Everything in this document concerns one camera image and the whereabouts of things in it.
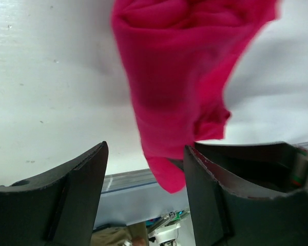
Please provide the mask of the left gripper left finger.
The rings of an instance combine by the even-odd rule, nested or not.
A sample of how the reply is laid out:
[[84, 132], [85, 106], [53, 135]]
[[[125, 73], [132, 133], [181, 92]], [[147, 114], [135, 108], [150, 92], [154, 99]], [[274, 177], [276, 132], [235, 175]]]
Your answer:
[[11, 221], [46, 241], [89, 241], [108, 160], [103, 141], [73, 160], [13, 184]]

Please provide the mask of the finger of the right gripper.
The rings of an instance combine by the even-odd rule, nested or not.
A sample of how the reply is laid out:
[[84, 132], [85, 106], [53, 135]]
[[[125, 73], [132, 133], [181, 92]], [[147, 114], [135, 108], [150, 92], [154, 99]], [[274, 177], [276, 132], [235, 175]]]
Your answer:
[[185, 173], [188, 192], [291, 192], [308, 180], [308, 150], [286, 142], [205, 145], [170, 159]]

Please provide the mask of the bright red t-shirt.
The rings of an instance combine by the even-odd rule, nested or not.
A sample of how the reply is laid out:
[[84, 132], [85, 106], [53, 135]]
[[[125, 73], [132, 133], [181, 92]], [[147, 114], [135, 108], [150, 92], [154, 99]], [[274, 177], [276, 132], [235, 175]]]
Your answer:
[[146, 159], [222, 139], [223, 91], [278, 1], [116, 1], [111, 26]]

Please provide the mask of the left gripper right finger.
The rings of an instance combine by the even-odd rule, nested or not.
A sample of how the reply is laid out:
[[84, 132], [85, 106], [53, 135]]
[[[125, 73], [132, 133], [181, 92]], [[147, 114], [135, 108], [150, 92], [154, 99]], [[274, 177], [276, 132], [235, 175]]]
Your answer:
[[286, 240], [289, 192], [188, 192], [197, 240]]

